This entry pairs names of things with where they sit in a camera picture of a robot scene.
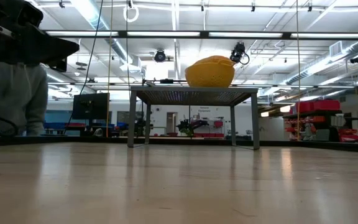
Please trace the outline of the person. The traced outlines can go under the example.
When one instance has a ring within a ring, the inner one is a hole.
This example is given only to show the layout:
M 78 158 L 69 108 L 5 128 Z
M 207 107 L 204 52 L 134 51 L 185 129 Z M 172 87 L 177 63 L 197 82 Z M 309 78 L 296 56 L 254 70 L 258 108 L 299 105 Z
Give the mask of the person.
M 14 123 L 20 136 L 43 133 L 47 100 L 47 74 L 41 65 L 0 62 L 0 118 Z

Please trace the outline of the yellow plastic colander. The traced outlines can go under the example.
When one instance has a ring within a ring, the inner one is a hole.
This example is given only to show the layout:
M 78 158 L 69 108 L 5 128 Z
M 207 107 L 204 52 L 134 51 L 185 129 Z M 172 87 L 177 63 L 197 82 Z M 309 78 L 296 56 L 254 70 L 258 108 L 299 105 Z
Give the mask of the yellow plastic colander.
M 227 60 L 200 63 L 185 69 L 185 78 L 190 87 L 227 88 L 234 79 L 233 63 Z

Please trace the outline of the small parts bin rack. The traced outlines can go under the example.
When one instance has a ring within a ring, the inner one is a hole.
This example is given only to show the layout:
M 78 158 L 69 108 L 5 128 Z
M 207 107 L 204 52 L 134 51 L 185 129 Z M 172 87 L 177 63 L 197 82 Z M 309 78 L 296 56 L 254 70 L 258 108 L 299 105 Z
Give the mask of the small parts bin rack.
M 343 113 L 338 100 L 301 101 L 283 117 L 285 132 L 291 141 L 358 143 L 358 118 Z

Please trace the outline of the yellow mango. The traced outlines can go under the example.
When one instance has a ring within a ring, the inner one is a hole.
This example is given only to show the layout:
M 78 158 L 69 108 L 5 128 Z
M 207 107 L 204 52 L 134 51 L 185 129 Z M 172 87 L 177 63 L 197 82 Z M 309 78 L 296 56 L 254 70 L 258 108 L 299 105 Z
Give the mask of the yellow mango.
M 233 66 L 235 64 L 231 59 L 229 59 L 227 57 L 220 56 L 220 55 L 213 55 L 213 56 L 198 60 L 193 65 L 198 65 L 198 64 L 202 64 L 202 63 L 219 63 L 219 62 L 222 62 L 224 65 L 228 65 L 228 66 Z

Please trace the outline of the grey perforated metal stand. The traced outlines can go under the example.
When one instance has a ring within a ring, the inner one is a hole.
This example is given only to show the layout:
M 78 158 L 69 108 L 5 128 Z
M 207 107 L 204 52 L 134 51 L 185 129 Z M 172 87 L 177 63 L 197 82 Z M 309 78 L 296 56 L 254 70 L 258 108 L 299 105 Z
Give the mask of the grey perforated metal stand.
M 253 150 L 260 149 L 259 114 L 256 88 L 211 88 L 211 87 L 178 87 L 178 86 L 132 86 L 130 91 L 129 129 L 127 146 L 135 144 L 135 117 L 137 99 L 146 104 L 145 140 L 150 139 L 150 117 L 152 105 L 182 106 L 225 106 L 230 108 L 231 145 L 236 146 L 235 106 L 251 99 L 252 145 Z

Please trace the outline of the black monitor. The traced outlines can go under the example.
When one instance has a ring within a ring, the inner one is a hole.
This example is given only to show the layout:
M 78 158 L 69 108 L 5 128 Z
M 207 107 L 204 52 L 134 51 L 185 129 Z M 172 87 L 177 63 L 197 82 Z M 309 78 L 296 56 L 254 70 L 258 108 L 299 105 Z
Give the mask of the black monitor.
M 75 95 L 73 119 L 106 119 L 108 116 L 109 93 Z

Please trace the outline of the black round ceiling lamp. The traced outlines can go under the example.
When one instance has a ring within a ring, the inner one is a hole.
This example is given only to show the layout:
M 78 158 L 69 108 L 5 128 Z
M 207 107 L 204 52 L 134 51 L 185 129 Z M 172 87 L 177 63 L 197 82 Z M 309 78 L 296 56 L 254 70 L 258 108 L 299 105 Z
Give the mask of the black round ceiling lamp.
M 164 50 L 160 49 L 160 50 L 157 50 L 155 55 L 154 55 L 154 60 L 156 62 L 164 62 L 166 60 L 167 56 L 164 52 Z

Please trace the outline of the grey ventilation duct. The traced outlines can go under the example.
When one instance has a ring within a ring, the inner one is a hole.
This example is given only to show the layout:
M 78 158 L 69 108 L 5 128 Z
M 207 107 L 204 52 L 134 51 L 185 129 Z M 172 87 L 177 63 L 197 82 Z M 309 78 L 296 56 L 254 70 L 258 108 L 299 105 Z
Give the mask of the grey ventilation duct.
M 300 67 L 300 70 L 289 74 L 282 84 L 292 85 L 299 80 L 323 71 L 341 60 L 358 55 L 358 41 L 340 40 L 329 47 L 329 52 L 308 62 Z

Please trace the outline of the dark leafy plant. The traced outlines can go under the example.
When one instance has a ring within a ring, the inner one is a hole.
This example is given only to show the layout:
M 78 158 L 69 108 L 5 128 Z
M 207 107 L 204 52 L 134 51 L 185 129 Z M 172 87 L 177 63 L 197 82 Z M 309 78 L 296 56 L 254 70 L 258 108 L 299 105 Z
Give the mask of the dark leafy plant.
M 180 120 L 180 124 L 177 125 L 179 132 L 185 134 L 187 137 L 194 136 L 194 130 L 198 128 L 198 125 L 191 123 L 189 119 Z

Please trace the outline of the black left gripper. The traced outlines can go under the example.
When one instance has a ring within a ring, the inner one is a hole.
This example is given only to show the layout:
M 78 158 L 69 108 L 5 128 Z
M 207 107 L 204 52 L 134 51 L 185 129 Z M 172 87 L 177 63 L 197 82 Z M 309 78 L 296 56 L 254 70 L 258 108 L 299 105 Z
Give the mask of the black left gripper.
M 79 45 L 38 30 L 43 13 L 26 0 L 0 0 L 0 62 L 46 63 L 58 72 L 67 71 L 67 57 Z

